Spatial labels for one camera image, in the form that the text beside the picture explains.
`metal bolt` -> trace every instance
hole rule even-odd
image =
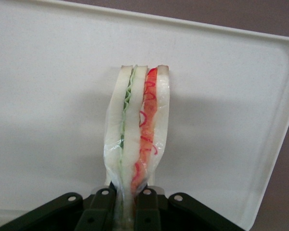
[[[152,192],[149,189],[145,189],[144,190],[144,195],[150,195]]]
[[[108,191],[108,190],[102,191],[102,195],[108,195],[108,194],[109,194],[109,191]]]
[[[75,196],[70,196],[67,200],[68,200],[68,201],[75,201],[75,200],[76,200],[76,197],[75,197]]]
[[[175,199],[176,201],[182,201],[182,200],[183,200],[183,197],[181,197],[180,195],[175,195],[175,196],[174,196],[174,199]]]

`white surface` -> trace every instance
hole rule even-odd
[[[249,230],[289,125],[289,38],[66,2],[0,0],[0,224],[103,184],[121,65],[170,67],[156,171]]]

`screw hole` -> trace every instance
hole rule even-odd
[[[70,196],[67,200],[68,200],[68,201],[75,201],[75,200],[76,200],[76,197],[75,197],[75,196]]]
[[[102,191],[102,195],[108,195],[108,194],[109,194],[109,191],[108,191],[108,190]]]
[[[93,223],[94,222],[94,218],[89,218],[88,219],[88,223]]]
[[[151,223],[151,219],[150,218],[146,218],[144,220],[145,220],[145,223]]]

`sandwich wrapper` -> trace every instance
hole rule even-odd
[[[106,184],[117,189],[115,230],[132,230],[134,198],[163,156],[168,130],[169,70],[160,65],[122,66],[109,107],[104,138]]]

